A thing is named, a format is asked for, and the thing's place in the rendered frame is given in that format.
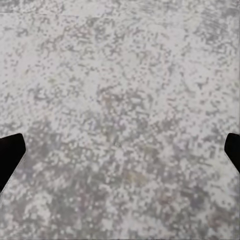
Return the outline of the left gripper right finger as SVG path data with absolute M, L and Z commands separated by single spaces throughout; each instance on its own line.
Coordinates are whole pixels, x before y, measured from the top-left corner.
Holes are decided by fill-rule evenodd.
M 224 151 L 240 173 L 240 134 L 230 132 L 227 135 Z

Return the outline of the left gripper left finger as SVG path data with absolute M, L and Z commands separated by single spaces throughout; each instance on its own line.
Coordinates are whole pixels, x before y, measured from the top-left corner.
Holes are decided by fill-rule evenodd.
M 0 138 L 0 193 L 25 153 L 21 133 Z

